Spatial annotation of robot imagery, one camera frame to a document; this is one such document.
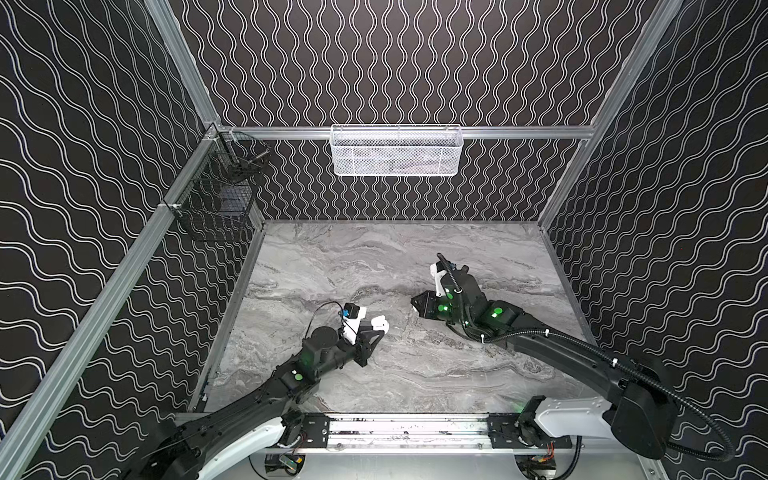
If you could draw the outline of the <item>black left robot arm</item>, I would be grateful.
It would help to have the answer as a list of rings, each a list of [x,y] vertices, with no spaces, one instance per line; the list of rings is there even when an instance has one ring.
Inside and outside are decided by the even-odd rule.
[[[281,442],[300,424],[290,416],[317,390],[322,376],[349,362],[366,366],[388,323],[364,321],[352,332],[353,338],[347,339],[343,328],[319,327],[254,391],[181,425],[162,423],[160,436],[142,448],[122,477],[214,479],[247,456]]]

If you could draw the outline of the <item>white earbud charging case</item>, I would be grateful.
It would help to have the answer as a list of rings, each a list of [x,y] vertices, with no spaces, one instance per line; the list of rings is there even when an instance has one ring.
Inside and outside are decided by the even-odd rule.
[[[373,330],[381,331],[384,334],[387,334],[390,329],[390,324],[384,315],[372,318],[370,324]]]

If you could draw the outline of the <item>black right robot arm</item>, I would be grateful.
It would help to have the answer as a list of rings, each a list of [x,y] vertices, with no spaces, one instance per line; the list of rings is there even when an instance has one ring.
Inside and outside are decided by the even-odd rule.
[[[667,382],[660,362],[608,353],[557,330],[502,300],[490,300],[470,274],[439,272],[433,290],[413,296],[423,319],[444,323],[467,340],[510,348],[540,360],[595,392],[587,399],[531,399],[520,414],[521,431],[542,436],[613,438],[633,453],[660,460],[675,451],[701,460],[727,462],[736,449],[725,430]],[[713,450],[672,441],[677,415],[685,410],[719,438]]]

